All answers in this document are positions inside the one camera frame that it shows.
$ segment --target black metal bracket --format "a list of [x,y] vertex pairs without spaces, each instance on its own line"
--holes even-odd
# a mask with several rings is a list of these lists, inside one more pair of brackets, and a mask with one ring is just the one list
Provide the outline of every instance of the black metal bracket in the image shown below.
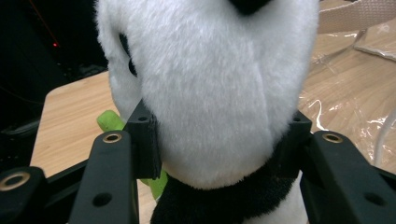
[[[396,175],[372,167],[340,133],[310,132],[297,113],[270,162],[279,177],[303,171],[311,224],[396,224]],[[0,223],[138,223],[137,178],[161,172],[156,119],[140,103],[125,131],[99,135],[87,161],[46,179],[41,169],[0,174]]]

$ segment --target brass insert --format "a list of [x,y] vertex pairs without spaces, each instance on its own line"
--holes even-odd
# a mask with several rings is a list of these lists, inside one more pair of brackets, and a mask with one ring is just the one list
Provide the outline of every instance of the brass insert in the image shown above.
[[24,171],[16,172],[0,181],[0,191],[8,191],[22,186],[30,179],[30,174]]
[[120,135],[119,133],[110,133],[103,138],[103,141],[106,143],[116,143],[120,141],[121,138],[122,135]]

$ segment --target black fur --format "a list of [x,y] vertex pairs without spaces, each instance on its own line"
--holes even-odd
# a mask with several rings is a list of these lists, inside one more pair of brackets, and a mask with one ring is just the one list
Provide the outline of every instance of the black fur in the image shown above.
[[271,0],[229,0],[244,16],[254,14]]
[[151,223],[242,223],[273,211],[295,179],[269,175],[267,165],[241,182],[221,189],[194,189],[168,176]]

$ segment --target white fur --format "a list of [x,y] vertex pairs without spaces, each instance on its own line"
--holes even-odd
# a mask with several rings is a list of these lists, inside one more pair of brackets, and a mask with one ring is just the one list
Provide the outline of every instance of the white fur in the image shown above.
[[214,189],[265,164],[296,110],[318,0],[273,0],[249,17],[227,0],[99,0],[97,13],[114,102],[124,120],[141,97],[157,116],[164,170]]

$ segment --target screw hole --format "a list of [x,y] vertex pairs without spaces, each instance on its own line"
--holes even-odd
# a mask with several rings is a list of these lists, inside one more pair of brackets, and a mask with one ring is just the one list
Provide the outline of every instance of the screw hole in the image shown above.
[[375,193],[365,193],[364,198],[368,202],[376,204],[378,206],[385,206],[387,204],[384,199],[382,199],[380,196],[378,196]]
[[340,136],[332,134],[332,133],[325,133],[322,135],[322,137],[326,141],[333,142],[333,143],[342,143],[344,141]]
[[121,138],[122,138],[122,135],[120,135],[119,133],[111,133],[111,134],[106,135],[103,138],[103,141],[106,143],[115,143],[115,142],[120,141]]
[[146,117],[140,117],[140,118],[138,118],[138,120],[139,120],[139,121],[146,121],[146,120],[148,120],[148,118],[146,118]]
[[111,199],[112,196],[110,193],[100,193],[93,198],[92,204],[95,207],[102,207],[110,203]]

